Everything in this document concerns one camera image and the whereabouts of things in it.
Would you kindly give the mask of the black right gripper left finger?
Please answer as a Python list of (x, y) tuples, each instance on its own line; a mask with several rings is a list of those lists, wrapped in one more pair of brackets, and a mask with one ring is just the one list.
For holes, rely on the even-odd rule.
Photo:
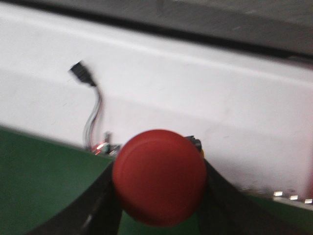
[(116, 235), (122, 208), (112, 183), (111, 162), (77, 199), (28, 235)]

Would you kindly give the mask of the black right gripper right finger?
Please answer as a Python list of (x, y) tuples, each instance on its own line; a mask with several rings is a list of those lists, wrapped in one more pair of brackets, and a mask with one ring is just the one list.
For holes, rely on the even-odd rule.
[(204, 195), (197, 210), (201, 235), (307, 235), (262, 209), (228, 182), (206, 159)]

